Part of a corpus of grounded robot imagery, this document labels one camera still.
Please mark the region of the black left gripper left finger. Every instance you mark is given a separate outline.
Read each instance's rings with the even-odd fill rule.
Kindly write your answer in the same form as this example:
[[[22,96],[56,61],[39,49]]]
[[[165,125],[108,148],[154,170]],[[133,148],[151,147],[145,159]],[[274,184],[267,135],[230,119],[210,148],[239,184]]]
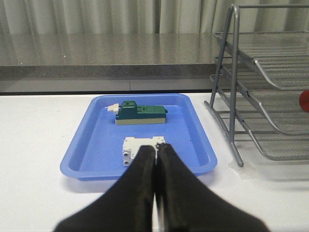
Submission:
[[[150,232],[155,149],[140,147],[124,174],[100,198],[62,220],[56,232]]]

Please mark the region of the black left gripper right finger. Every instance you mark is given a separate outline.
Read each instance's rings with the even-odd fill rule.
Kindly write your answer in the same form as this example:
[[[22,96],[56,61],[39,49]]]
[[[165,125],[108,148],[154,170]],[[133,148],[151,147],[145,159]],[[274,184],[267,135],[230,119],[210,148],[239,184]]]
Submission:
[[[265,223],[207,188],[170,144],[158,146],[156,201],[162,232],[267,232]]]

